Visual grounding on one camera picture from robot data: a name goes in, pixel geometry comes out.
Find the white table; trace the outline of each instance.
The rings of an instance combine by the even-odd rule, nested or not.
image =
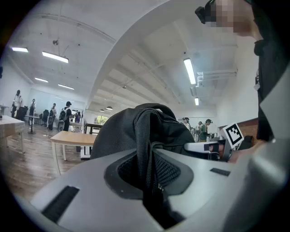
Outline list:
[[[7,137],[20,133],[22,152],[25,153],[23,143],[23,131],[25,124],[23,121],[3,115],[0,120],[0,139],[4,139],[4,145],[7,147]]]
[[[74,126],[80,129],[80,131],[82,131],[82,123],[77,123],[77,122],[70,122],[69,123],[70,126]]]
[[[5,115],[5,109],[9,109],[9,106],[0,105],[0,115]]]
[[[53,160],[55,168],[60,175],[58,159],[56,156],[55,144],[63,145],[63,160],[67,160],[65,156],[65,145],[68,146],[93,146],[97,135],[89,135],[82,133],[73,133],[68,131],[61,131],[51,138],[51,145],[53,149]]]

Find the window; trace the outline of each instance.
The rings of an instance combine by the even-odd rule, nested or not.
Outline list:
[[[97,125],[104,125],[105,122],[109,119],[109,117],[107,116],[101,116],[101,115],[98,115],[95,120],[94,120],[94,123],[97,124]]]

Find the ceiling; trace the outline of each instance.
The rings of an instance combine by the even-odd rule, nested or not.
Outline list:
[[[49,82],[37,84],[60,91],[57,84],[63,84],[87,98],[93,94],[87,105],[91,111],[110,105],[114,111],[107,113],[112,114],[148,102],[194,109],[191,87],[201,106],[215,105],[228,78],[235,76],[236,37],[201,24],[194,14],[168,22],[143,38],[92,88],[116,41],[162,2],[166,1],[42,1],[15,31],[7,53],[34,83],[39,77]],[[9,47],[26,47],[29,53]],[[65,56],[69,63],[43,57],[42,51]],[[197,73],[204,72],[197,87],[190,84],[185,58],[192,60],[196,81]]]

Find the fluorescent light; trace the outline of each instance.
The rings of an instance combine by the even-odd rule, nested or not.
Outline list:
[[[198,98],[195,98],[194,100],[195,100],[195,105],[198,106],[199,105]]]
[[[190,83],[192,85],[196,84],[194,71],[193,71],[193,66],[192,66],[190,58],[185,59],[184,60],[184,64],[185,64],[185,67],[186,67],[186,70],[187,70],[187,73],[188,73],[188,76],[189,76],[189,79],[190,79]]]
[[[64,88],[68,88],[68,89],[72,89],[72,90],[74,90],[74,88],[71,88],[71,87],[68,87],[68,86],[65,86],[65,85],[60,85],[60,84],[58,84],[58,86],[61,86],[61,87],[64,87]]]
[[[48,83],[48,81],[43,80],[43,79],[40,79],[40,78],[36,78],[36,77],[35,77],[35,79],[38,80],[38,81],[42,81],[42,82],[46,82],[46,83]]]
[[[65,58],[65,57],[57,56],[57,55],[54,55],[54,54],[51,54],[51,53],[47,53],[47,52],[42,52],[42,55],[46,56],[46,57],[49,57],[49,58],[52,58],[52,59],[56,59],[56,60],[68,63],[68,59]]]
[[[28,52],[27,48],[12,48],[12,50],[16,52]]]

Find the green shirt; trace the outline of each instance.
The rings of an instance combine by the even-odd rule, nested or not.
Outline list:
[[[199,139],[207,140],[207,136],[208,136],[208,126],[203,124],[203,126],[201,127],[201,130],[200,130]]]

